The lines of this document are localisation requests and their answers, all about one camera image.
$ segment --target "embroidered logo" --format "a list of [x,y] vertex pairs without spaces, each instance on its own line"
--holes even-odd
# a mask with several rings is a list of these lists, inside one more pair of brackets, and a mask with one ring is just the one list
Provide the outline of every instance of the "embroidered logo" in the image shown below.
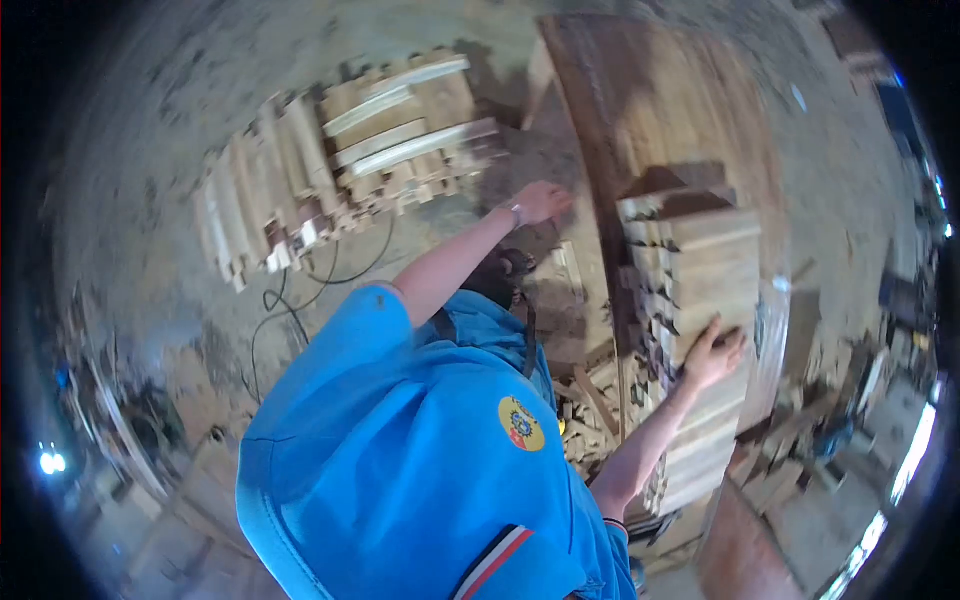
[[540,422],[534,419],[530,411],[523,408],[516,398],[506,396],[500,400],[498,413],[500,424],[516,447],[527,452],[536,452],[543,448]]

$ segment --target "wooden board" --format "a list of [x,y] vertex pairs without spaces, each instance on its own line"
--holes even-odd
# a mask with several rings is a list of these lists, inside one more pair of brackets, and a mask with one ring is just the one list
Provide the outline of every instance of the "wooden board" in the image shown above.
[[772,532],[731,481],[696,560],[707,600],[801,600],[803,593]]
[[367,138],[362,142],[354,144],[345,150],[341,150],[333,156],[333,165],[338,169],[349,167],[351,164],[374,155],[378,152],[391,148],[397,144],[409,141],[426,133],[426,120],[417,119],[399,127],[393,128],[387,132],[379,133],[373,137]]
[[[749,68],[731,46],[704,33],[622,17],[548,16],[540,36],[548,60],[534,56],[531,68],[552,71],[578,137],[618,352],[629,344],[621,324],[629,324],[633,301],[617,285],[619,267],[631,262],[617,201],[635,196],[651,170],[712,161],[723,164],[737,205],[756,213],[764,327],[738,425],[749,428],[769,414],[780,380],[789,309],[783,283],[790,277],[778,154]],[[551,78],[531,73],[530,80]],[[544,93],[532,87],[530,106]]]

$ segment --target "light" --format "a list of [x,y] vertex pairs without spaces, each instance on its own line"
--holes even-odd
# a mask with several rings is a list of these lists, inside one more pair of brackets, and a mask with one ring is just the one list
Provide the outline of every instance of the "light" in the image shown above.
[[926,454],[926,447],[930,443],[930,434],[933,432],[933,422],[937,419],[937,409],[929,404],[924,405],[924,411],[920,415],[920,422],[917,423],[917,432],[913,434],[913,442],[910,443],[910,449],[906,452],[906,458],[900,465],[897,477],[894,478],[893,488],[890,490],[890,503],[894,506],[900,504],[903,493],[906,492],[907,484],[913,479],[920,466],[920,460]]
[[49,452],[44,452],[40,456],[40,468],[43,469],[48,475],[53,475],[56,468],[54,467],[54,457],[50,456]]
[[40,468],[48,475],[53,475],[57,471],[63,473],[66,470],[66,461],[60,454],[51,456],[49,452],[44,452],[40,455]]
[[853,581],[856,574],[860,572],[860,567],[863,566],[864,563],[867,562],[867,559],[870,558],[870,555],[873,554],[876,544],[880,541],[880,536],[886,528],[886,517],[883,516],[883,513],[877,512],[876,515],[874,515],[874,520],[870,522],[867,530],[863,532],[863,539],[853,549],[853,552],[850,553],[840,574],[824,595],[820,597],[820,600],[838,600],[843,595],[843,592],[847,590],[847,586]]

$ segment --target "blue polo shirt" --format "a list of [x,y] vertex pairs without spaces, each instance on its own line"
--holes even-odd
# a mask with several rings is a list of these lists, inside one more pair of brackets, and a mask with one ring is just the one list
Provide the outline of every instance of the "blue polo shirt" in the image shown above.
[[635,598],[622,525],[564,460],[542,348],[479,294],[456,341],[355,290],[240,444],[237,514],[292,598]]

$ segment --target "dirt floor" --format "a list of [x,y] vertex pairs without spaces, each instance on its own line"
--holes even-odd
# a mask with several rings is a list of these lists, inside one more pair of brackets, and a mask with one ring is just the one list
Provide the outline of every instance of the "dirt floor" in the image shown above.
[[[364,65],[439,45],[470,57],[477,97],[519,107],[534,17],[573,10],[703,29],[742,51],[780,151],[798,294],[793,319],[807,331],[822,321],[817,340],[791,344],[829,352],[836,339],[876,330],[877,289],[891,245],[902,273],[912,276],[916,267],[919,190],[873,91],[852,83],[819,24],[787,0],[172,0],[131,8],[67,95],[54,136],[62,142],[52,146],[51,160],[62,168],[43,211],[55,220],[58,305],[65,311],[80,286],[93,304],[95,346],[115,332],[127,378],[150,379],[175,396],[187,384],[171,373],[195,374],[195,365],[182,360],[199,361],[229,414],[251,409],[244,386],[252,378],[251,340],[267,315],[261,295],[278,289],[280,276],[254,276],[237,295],[204,263],[191,200],[204,155],[245,128],[277,91],[338,84]],[[522,134],[508,134],[507,143],[521,155],[543,150]],[[544,172],[569,160],[556,154]],[[526,177],[486,180],[478,186],[485,199],[473,190],[398,218],[372,270],[330,286],[302,313],[307,331],[316,332],[352,286],[391,278],[476,219],[482,200],[509,196]],[[388,230],[382,220],[342,243],[334,276],[367,267]],[[332,247],[316,260],[327,265],[324,273]],[[317,290],[292,275],[286,293],[299,304]],[[289,319],[263,328],[256,343],[261,390],[300,350]],[[803,358],[788,361],[786,374],[804,368]]]

